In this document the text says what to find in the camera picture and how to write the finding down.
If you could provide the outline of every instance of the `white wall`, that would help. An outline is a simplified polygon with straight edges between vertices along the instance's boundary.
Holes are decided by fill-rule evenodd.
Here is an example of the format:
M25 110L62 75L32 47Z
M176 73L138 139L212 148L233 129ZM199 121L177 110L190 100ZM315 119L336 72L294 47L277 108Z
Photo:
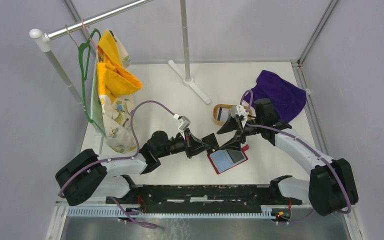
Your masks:
M365 239L384 239L384 0L340 1L304 74L333 157L352 165Z
M83 18L132 0L73 0ZM192 61L296 60L329 0L187 0ZM179 0L154 0L94 25L111 28L134 62L183 60Z
M82 108L29 37L32 28L72 22L59 0L0 0L0 240L45 237L59 189L55 173L82 142ZM51 46L80 90L76 46L68 37Z

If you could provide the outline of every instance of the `cable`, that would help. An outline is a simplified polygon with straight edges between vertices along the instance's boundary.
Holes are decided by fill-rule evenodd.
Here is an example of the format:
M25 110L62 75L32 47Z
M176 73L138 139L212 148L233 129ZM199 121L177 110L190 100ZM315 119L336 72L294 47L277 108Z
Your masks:
M290 217L289 217L289 218L286 218L286 217L284 217L283 215L279 215L279 217L285 219L286 221L289 221L289 219L290 219Z
M109 197L112 201L114 201L115 204L117 204L117 206L121 209L121 211L124 213L124 215L126 215L126 217L132 221L132 223L134 224L137 224L143 228L146 228L146 229L156 229L158 228L158 225L154 224L154 223L151 223L151 222L144 222L144 221L136 221L133 217L130 216L129 213L126 212L126 210L123 209L123 207L120 205L119 201L117 201L117 199L113 196L110 196Z
M300 218L300 219L297 219L297 220L293 220L293 221L288 221L288 222L281 222L281 221L276 221L276 224L282 224L282 225L288 225L288 224L294 224L294 223L298 223L298 222L301 222L301 221L304 221L306 219L308 219L309 217L311 217L316 211L314 209L311 210L311 212L303 217L303 218Z
M141 210L141 201L143 202L143 204L145 205L145 209L142 211L142 213L144 214L146 211L147 211L147 203L145 202L145 200L141 197L140 194L137 195L137 205L139 207L139 210Z
M131 160L132 158L135 158L137 155L139 155L139 141L138 141L138 138L136 137L136 134L135 134L135 130L133 129L133 117L136 113L136 110L144 105L144 104L147 104L147 103L154 103L154 104L158 104L160 105L162 108L164 108L165 110L167 110L167 112L169 112L171 115L174 115L175 113L172 112L170 109L168 109L166 106L164 106L162 103L158 102L158 101L154 101L154 100L147 100L147 101L143 101L141 103L139 103L139 105L137 105L132 111L131 111L131 120L130 120L130 125L131 125L131 132L133 133L133 138L134 138L134 141L136 142L136 152L132 155L132 156L120 156L120 157L112 157L111 158L111 161L116 161L116 160ZM100 164L100 163L104 163L104 162L107 162L108 161L108 158L105 158L105 159L101 159L101 160L98 160L98 161L94 161L92 163L89 163L88 165L82 167L80 170L78 170L75 174L73 174L73 176L71 176L65 183L64 185L61 187L61 189L59 190L59 197L64 199L65 196L64 196L64 190L67 188L67 186L78 176L80 175L82 172L88 170L89 168L91 168L92 166L94 165L97 165L97 164Z
M289 198L289 205L287 206L287 211L290 211L291 210L291 207L292 207L292 201L291 201L291 198Z
M289 219L292 218L292 208L289 209Z
M274 132L277 132L277 133L280 133L280 134L283 134L283 135L286 135L288 137L291 137L293 139L295 139L296 141L298 141L300 144L302 144L305 148L307 148L310 152L312 152L319 160L321 160L328 168L329 170L332 172L333 174L333 177L335 178L336 182L338 183L339 185L339 188L340 188L340 191L342 192L343 194L343 197L345 198L345 202L346 202L346 207L347 209L345 211L343 210L338 210L339 213L342 213L342 214L349 214L351 213L351 201L350 201L350 198L348 197L348 194L347 194L347 191L345 190L345 187L344 185L342 184L341 180L339 179L339 176L338 174L336 173L335 169L331 166L331 164L324 158L322 157L322 155L320 155L316 150L314 150L310 145L308 145L305 141L301 140L299 137L293 135L293 134L290 134L288 132L285 132L285 131L281 131L281 130L278 130L276 128L273 128L273 127L270 127L270 126L264 126L264 125L260 125L260 124L246 124L250 127L254 127L254 128L262 128L262 129L268 129L268 130L271 130L271 131L274 131Z
M246 91L243 93L242 97L240 98L240 103L239 103L239 105L242 105L242 102L244 101L244 98L245 98L245 96L247 95L247 93L250 93L250 94L251 94L251 97L250 97L250 99L249 99L249 105L248 105L248 107L247 107L246 110L245 110L245 112L248 113L248 112L250 111L251 105L253 104L253 100L254 100L254 93L253 93L253 91L252 91L251 89L246 90Z

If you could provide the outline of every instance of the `clothes rack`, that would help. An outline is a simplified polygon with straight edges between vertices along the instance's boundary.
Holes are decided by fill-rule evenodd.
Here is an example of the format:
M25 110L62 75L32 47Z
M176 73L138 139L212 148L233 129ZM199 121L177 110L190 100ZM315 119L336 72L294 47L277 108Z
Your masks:
M92 24L98 23L102 20L111 18L120 13L126 12L130 9L136 8L143 4L149 3L153 0L137 0L134 2L127 3L125 5L110 9L108 11L102 12L98 15L86 18L83 21L85 27L90 26ZM180 13L181 13L181 23L182 23L182 37L183 37L183 54L184 54L184 69L183 71L177 64L174 63L173 60L169 60L168 64L173 68L174 71L182 78L183 83L190 87L206 104L210 104L211 100L208 96L195 84L194 78L191 77L191 68L190 68L190 59L189 59L189 42L188 42L188 24L187 24L187 16L186 16L186 0L180 0ZM61 28L59 30L53 31L51 33L43 33L39 29L30 30L30 37L35 40L36 44L39 46L40 50L45 53L48 60L51 62L53 67L55 68L58 75L61 77L62 81L67 86L70 93L73 95L74 99L79 104L83 104L83 99L80 96L79 92L73 86L73 82L70 80L63 67L55 57L54 53L51 50L51 46L49 43L67 35L77 30L80 30L83 27L82 22L77 22L70 26Z

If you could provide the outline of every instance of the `metal pole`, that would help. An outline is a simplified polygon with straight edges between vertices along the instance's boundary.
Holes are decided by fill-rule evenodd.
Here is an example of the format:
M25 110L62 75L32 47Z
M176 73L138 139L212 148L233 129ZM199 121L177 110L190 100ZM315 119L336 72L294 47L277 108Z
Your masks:
M191 65L189 63L188 23L186 21L186 0L180 0L181 27L183 33L183 54L185 81L191 79Z
M66 71L64 71L63 67L61 66L60 62L58 62L52 50L45 52L45 55L52 64L52 66L55 68L58 75L61 77L62 81L64 81L65 85L67 86L68 90L70 91L71 95L73 95L77 103L82 104L82 97L77 92L76 88L73 86L72 81L70 80L69 76L67 76Z
M321 17L320 21L318 22L317 27L315 28L312 36L310 37L310 40L308 41L307 45L304 48L304 51L301 53L301 56L298 59L298 63L300 66L303 65L304 61L306 60L307 56L309 55L310 50L313 48L317 38L319 38L320 33L322 32L323 28L325 27L326 22L329 20L329 17L331 16L332 12L334 11L335 7L337 6L339 0L330 0L329 5L327 6L326 10L323 13L323 16Z
M85 26L89 26L89 25L92 25L92 24L95 24L97 22L100 22L104 19L107 19L107 18L110 18L114 15L117 15L117 14L120 14L122 12L125 12L127 10L130 10L130 9L133 9L135 7L138 7L142 4L146 4L146 3L149 3L153 0L138 0L138 1L134 1L134 2L131 2L131 3L127 3L126 5L123 5L123 6L119 6L119 7L116 7L116 8L113 8L109 11L106 11L106 12L103 12L103 13L100 13L98 15L95 15L95 16L92 16L92 17L89 17L88 19L85 19L83 21L83 24ZM82 23L81 22L77 22L71 26L68 27L68 30L71 32L74 32L74 31L77 31L79 29L82 28ZM64 35L68 34L67 32L67 29L64 27L60 30L57 30L57 31L54 31L54 32L51 32L49 34L47 34L47 38L49 40L54 40L56 38L59 38L59 37L62 37Z

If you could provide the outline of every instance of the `green hanger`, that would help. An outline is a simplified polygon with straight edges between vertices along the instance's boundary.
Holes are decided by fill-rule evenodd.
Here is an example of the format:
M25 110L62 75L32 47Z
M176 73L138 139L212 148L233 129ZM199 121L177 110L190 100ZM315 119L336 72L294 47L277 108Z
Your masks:
M91 124L94 124L95 122L92 120L91 116L89 115L88 108L86 106L85 81L88 79L89 59L91 57L91 51L92 51L91 39L93 38L95 33L98 33L99 39L101 39L101 33L99 32L98 29L94 28L92 33L90 34L90 38L86 42L78 46L78 63L80 65L80 72L81 72L81 91L82 91L82 97L83 97L83 110L87 120ZM86 59L86 67L85 67L83 64L83 53L85 52L86 49L88 50L87 50L87 59ZM105 131L101 129L99 126L98 128L99 128L99 131L103 134L103 136L106 136Z

